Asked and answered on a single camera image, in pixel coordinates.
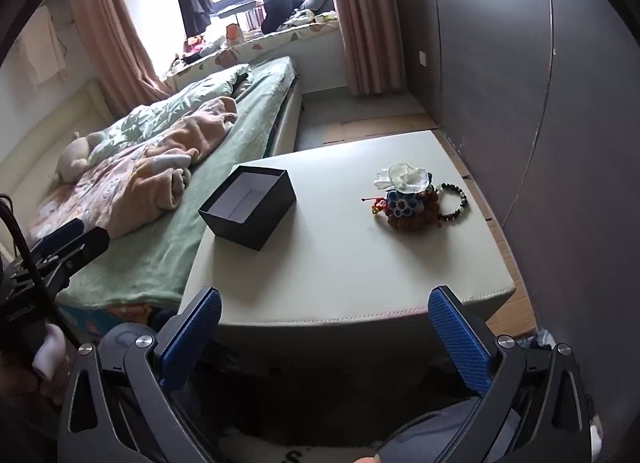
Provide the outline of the left hand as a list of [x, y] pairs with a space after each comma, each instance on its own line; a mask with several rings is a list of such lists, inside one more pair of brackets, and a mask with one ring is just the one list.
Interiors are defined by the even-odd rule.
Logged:
[[54, 324], [46, 324], [46, 336], [29, 370], [1, 355], [1, 397], [16, 398], [38, 391], [55, 405], [62, 405], [70, 359], [66, 339]]

